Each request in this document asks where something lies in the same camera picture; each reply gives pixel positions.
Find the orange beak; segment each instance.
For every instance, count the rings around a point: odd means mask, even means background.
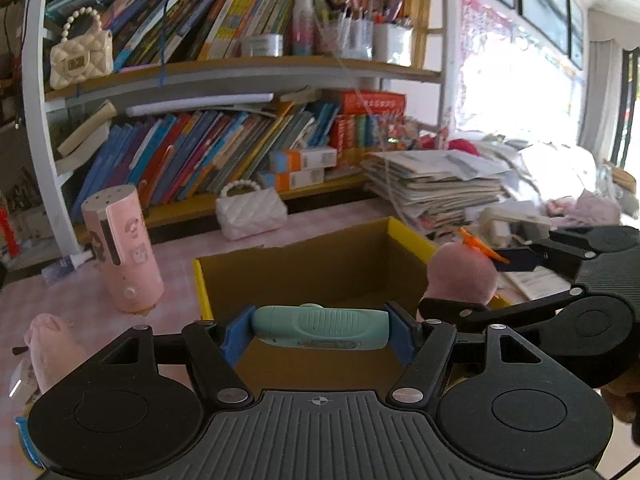
[[[467,232],[462,227],[460,228],[460,234],[462,234],[462,243],[466,246],[478,249],[482,254],[484,254],[484,256],[487,256],[493,260],[497,260],[504,264],[509,263],[507,258],[500,256],[500,254],[496,253],[494,250],[492,250],[492,248],[487,247],[480,238],[469,234],[469,232]]]

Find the mint green object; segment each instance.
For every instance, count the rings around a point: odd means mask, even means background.
[[[377,350],[389,340],[388,313],[315,303],[261,307],[251,326],[261,341],[287,348]]]

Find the blue string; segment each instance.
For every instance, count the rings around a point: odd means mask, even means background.
[[[164,43],[166,40],[166,9],[169,4],[169,0],[164,0],[164,7],[162,8],[162,23],[160,29],[160,78],[158,86],[164,84],[164,76],[166,75],[166,64],[164,62]]]

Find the white quilted handbag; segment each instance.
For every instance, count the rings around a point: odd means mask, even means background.
[[[91,15],[95,23],[86,33],[70,40],[71,24],[81,14]],[[102,30],[97,10],[82,7],[69,16],[62,31],[62,40],[52,47],[50,59],[49,84],[55,90],[113,72],[111,31]]]
[[[229,190],[247,186],[253,191],[228,196]],[[216,200],[216,217],[229,240],[278,229],[287,221],[287,206],[273,187],[261,189],[253,180],[236,180],[223,187]]]

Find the bookshelf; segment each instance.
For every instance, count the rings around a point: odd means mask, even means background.
[[[366,177],[361,174],[338,178],[316,184],[315,186],[300,187],[280,193],[283,200],[291,200],[303,196],[313,196],[332,191],[340,191],[344,189],[357,189],[364,185],[367,181]],[[148,216],[145,216],[145,224],[148,229],[160,227],[176,222],[183,222],[202,216],[213,215],[216,207],[217,196],[211,193],[194,195],[188,200],[182,202],[172,202],[166,205],[151,206]],[[89,233],[84,224],[78,224],[74,227],[78,242],[87,244],[90,242]]]
[[[79,253],[88,238],[84,226],[73,225],[70,221],[68,197],[65,197],[63,188],[66,191],[71,185],[67,182],[72,174],[57,174],[51,133],[65,121],[81,121],[105,99],[109,98],[118,112],[123,113],[131,105],[166,99],[256,91],[287,93],[308,85],[340,88],[353,84],[360,88],[385,90],[390,80],[405,80],[440,86],[440,117],[449,105],[449,89],[444,76],[444,69],[448,66],[446,49],[442,56],[442,72],[373,61],[337,60],[328,56],[232,58],[169,63],[162,68],[113,74],[51,91],[44,76],[45,42],[55,40],[60,32],[56,32],[55,27],[49,30],[51,25],[44,12],[47,1],[50,0],[29,0],[26,7],[22,94],[36,178],[62,254]],[[453,13],[450,18],[444,16],[443,23],[450,25],[452,22],[455,22]],[[430,30],[429,34],[443,36],[445,44],[453,38],[442,28]],[[293,190],[283,194],[283,198],[353,189],[363,183],[361,176],[349,177]],[[149,227],[155,227],[206,216],[213,213],[214,204],[214,195],[197,195],[183,202],[152,207],[145,221]]]

